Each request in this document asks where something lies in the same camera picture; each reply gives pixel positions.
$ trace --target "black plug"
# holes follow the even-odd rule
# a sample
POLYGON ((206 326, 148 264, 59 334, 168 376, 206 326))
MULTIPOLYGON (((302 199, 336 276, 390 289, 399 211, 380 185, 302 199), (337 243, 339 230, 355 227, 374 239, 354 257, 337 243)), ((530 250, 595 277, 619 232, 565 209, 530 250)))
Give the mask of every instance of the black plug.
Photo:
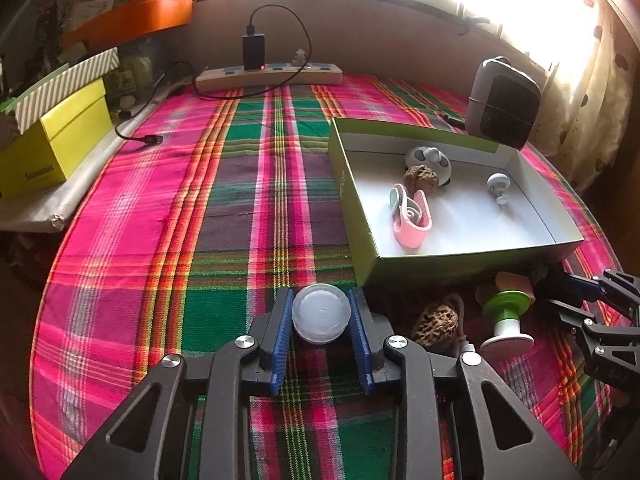
POLYGON ((144 137, 140 137, 140 140, 149 146, 162 144, 162 135, 145 135, 144 137))
POLYGON ((264 68, 264 34, 256 34, 253 25, 246 26, 242 37, 242 65, 245 70, 264 68))

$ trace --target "metal screw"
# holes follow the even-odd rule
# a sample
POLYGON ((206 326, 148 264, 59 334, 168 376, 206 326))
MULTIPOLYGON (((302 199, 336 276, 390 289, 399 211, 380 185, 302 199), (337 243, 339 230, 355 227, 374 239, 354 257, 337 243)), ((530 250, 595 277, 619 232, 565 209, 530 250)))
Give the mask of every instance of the metal screw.
POLYGON ((476 352, 465 352, 462 354, 462 362, 465 365, 478 366, 482 362, 482 358, 476 352))
POLYGON ((404 348, 408 344, 406 338, 401 335, 393 335, 386 341, 389 343, 391 348, 404 348))
POLYGON ((238 348, 251 348, 255 344, 255 339, 250 335, 241 335, 236 338, 236 346, 238 348))
POLYGON ((175 368, 180 364, 180 356, 178 354, 167 354, 162 358, 162 366, 165 368, 175 368))

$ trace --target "pink plastic toy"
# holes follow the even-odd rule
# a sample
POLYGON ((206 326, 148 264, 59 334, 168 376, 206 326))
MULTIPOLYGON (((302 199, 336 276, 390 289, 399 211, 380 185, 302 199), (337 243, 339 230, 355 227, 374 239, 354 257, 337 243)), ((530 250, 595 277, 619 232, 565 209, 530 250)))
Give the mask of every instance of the pink plastic toy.
POLYGON ((427 231, 431 229, 431 212, 424 193, 418 190, 411 199, 402 184, 395 184, 389 194, 389 201, 394 236, 398 243, 412 249, 420 247, 427 231))

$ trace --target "orange shelf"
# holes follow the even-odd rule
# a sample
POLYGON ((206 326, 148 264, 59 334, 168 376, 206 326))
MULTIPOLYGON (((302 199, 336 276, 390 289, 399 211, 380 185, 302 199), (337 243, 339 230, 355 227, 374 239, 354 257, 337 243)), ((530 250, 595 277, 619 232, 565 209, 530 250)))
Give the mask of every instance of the orange shelf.
POLYGON ((84 43, 89 54, 145 34, 191 21, 193 0, 132 0, 111 9, 62 38, 63 48, 84 43))

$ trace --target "striped box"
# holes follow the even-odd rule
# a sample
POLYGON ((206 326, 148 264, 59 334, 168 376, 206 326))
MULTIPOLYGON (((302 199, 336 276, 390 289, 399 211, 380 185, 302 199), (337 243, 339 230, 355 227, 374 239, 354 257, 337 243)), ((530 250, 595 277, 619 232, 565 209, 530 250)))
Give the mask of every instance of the striped box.
POLYGON ((119 65, 118 49, 106 50, 44 83, 19 102, 14 110, 0 113, 0 150, 4 150, 57 104, 119 65))

